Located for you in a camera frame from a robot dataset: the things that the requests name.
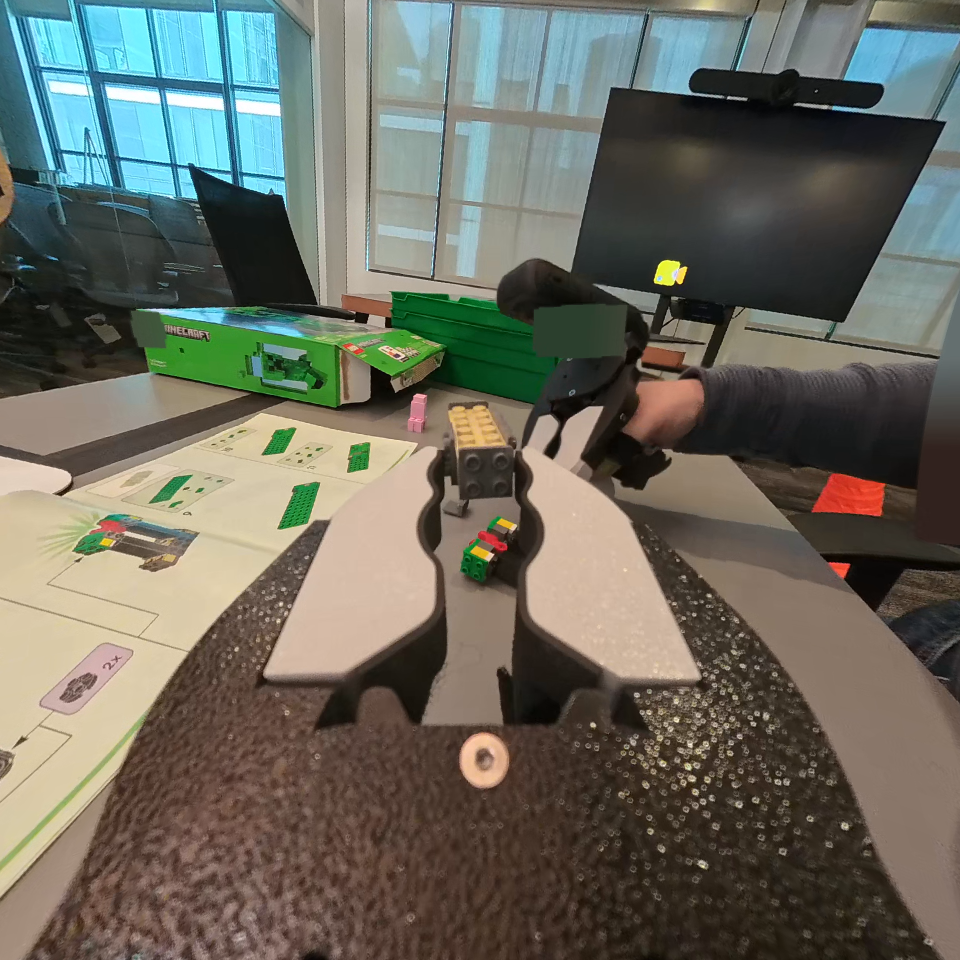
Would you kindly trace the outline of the black television stand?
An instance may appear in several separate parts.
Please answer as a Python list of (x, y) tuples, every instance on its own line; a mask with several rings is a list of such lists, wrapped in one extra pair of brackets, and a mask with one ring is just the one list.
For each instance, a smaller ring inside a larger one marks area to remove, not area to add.
[(700, 361), (701, 367), (709, 369), (715, 364), (735, 312), (736, 308), (733, 306), (662, 294), (658, 298), (651, 321), (651, 339), (661, 336), (669, 320), (713, 328)]

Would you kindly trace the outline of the black office chair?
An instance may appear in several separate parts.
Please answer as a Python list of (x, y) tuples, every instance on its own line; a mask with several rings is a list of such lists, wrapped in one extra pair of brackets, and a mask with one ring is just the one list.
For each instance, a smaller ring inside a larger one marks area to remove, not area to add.
[(848, 565), (847, 585), (873, 611), (906, 570), (959, 570), (957, 548), (919, 539), (906, 521), (824, 511), (788, 520), (824, 561)]

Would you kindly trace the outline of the grey mesh office chair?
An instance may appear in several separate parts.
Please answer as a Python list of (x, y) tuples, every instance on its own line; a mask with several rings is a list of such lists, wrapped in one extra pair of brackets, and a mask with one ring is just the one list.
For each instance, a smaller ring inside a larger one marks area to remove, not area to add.
[(47, 211), (70, 275), (91, 301), (123, 309), (179, 305), (174, 248), (146, 213), (112, 201), (62, 197)]
[(6, 189), (9, 212), (2, 225), (2, 361), (52, 375), (66, 366), (63, 342), (80, 339), (81, 301), (49, 207), (49, 190), (14, 182)]
[(168, 269), (184, 296), (197, 305), (228, 303), (232, 299), (219, 254), (198, 206), (184, 198), (147, 197), (150, 220), (155, 223), (172, 253)]

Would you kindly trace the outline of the large black television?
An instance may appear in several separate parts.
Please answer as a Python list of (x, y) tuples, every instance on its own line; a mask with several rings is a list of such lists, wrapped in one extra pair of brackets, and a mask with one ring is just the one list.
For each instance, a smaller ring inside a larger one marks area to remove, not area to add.
[(571, 271), (843, 323), (944, 124), (612, 88)]

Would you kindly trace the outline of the person's right hand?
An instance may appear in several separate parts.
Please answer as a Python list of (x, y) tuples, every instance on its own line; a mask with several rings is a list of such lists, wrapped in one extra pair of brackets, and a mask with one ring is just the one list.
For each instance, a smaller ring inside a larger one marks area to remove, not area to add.
[(634, 441), (661, 450), (675, 450), (697, 426), (705, 394), (698, 378), (640, 381), (636, 407), (622, 432)]

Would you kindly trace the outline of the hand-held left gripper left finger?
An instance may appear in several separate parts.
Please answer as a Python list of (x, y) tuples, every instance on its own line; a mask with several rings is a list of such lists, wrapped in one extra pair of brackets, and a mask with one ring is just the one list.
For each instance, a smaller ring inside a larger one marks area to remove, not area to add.
[(443, 453), (417, 450), (331, 517), (263, 670), (342, 702), (384, 687), (427, 702), (447, 658)]

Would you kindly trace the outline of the black brick assembly green end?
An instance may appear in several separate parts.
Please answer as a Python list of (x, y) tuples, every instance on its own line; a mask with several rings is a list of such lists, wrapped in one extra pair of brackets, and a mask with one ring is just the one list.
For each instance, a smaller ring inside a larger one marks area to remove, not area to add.
[(523, 560), (519, 536), (519, 524), (503, 516), (494, 518), (464, 547), (461, 573), (478, 584), (497, 579), (515, 587)]

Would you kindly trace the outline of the grey desk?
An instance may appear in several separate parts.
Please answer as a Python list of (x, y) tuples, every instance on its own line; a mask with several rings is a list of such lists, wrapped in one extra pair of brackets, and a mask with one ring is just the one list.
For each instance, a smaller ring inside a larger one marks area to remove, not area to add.
[[(267, 410), (403, 435), (393, 410), (344, 414), (138, 374), (3, 398), (2, 454), (57, 466), (82, 485)], [(940, 956), (958, 958), (958, 703), (735, 464), (678, 456), (625, 505), (798, 684), (906, 906)]]

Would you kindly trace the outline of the green building instruction booklet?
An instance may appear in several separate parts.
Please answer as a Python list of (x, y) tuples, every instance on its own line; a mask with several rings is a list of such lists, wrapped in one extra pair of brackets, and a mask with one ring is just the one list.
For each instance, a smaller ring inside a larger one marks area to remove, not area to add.
[(117, 775), (222, 612), (416, 447), (258, 414), (64, 495), (2, 497), (2, 894)]

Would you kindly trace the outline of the grey and tan brick assembly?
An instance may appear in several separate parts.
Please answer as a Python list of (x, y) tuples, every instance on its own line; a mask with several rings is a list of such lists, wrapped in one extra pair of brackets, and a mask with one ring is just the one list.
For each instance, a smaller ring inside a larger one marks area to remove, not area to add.
[(472, 500), (513, 495), (517, 439), (486, 401), (449, 403), (443, 435), (444, 473), (457, 489), (441, 504), (462, 518)]

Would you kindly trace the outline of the black webcam bar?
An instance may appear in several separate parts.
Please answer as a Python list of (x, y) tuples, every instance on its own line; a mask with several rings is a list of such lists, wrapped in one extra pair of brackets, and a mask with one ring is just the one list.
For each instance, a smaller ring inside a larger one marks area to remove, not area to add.
[(795, 69), (777, 74), (699, 68), (688, 81), (691, 93), (742, 99), (771, 107), (808, 105), (870, 110), (881, 102), (877, 82), (802, 76)]

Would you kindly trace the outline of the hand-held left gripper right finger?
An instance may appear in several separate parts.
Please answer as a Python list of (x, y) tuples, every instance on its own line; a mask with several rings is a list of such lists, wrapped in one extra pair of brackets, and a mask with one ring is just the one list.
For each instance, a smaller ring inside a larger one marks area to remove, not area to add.
[(701, 671), (627, 513), (531, 447), (518, 455), (516, 702), (688, 688)]

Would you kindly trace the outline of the black high back chair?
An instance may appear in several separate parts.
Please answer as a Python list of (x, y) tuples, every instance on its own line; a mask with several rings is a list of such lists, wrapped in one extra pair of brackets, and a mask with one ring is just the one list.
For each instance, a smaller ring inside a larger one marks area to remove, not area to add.
[(281, 196), (262, 194), (188, 166), (223, 273), (238, 307), (364, 322), (320, 305)]

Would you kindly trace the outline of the green brick set box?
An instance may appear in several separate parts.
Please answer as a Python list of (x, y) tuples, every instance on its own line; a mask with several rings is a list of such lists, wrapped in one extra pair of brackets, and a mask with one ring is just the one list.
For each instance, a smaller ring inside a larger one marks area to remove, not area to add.
[(414, 387), (447, 354), (442, 343), (325, 306), (139, 309), (130, 323), (153, 374), (329, 409)]

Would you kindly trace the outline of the person's right forearm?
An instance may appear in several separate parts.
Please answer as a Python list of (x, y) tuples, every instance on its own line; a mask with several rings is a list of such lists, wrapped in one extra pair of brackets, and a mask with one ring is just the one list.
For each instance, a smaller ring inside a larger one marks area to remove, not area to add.
[(917, 488), (936, 361), (694, 368), (702, 412), (674, 449)]

